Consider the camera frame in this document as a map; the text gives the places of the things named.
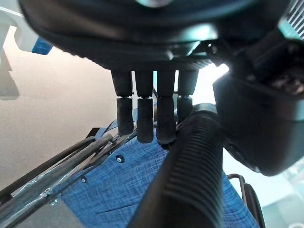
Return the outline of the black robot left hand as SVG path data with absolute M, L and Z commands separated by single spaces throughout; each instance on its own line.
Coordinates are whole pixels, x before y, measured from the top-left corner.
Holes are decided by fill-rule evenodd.
M 226 149 L 266 176 L 304 155 L 304 3 L 301 0 L 21 0 L 27 23 L 54 46 L 112 73 L 119 129 L 130 132 L 131 72 L 139 97 L 138 136 L 151 138 L 148 97 L 157 72 L 157 138 L 175 140 L 191 111 L 198 71 L 228 72 L 213 85 Z

